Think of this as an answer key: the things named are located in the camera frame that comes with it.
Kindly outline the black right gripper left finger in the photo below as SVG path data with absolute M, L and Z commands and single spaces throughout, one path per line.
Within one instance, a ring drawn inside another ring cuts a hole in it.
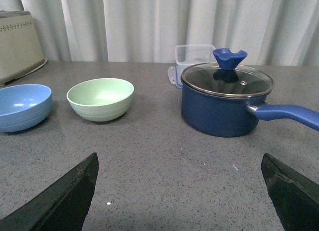
M 99 171 L 92 153 L 31 201 L 0 221 L 2 231 L 80 231 Z

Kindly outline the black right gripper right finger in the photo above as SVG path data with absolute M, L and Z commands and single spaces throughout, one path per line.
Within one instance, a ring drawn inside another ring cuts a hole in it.
M 261 171 L 284 230 L 317 231 L 319 185 L 267 153 Z

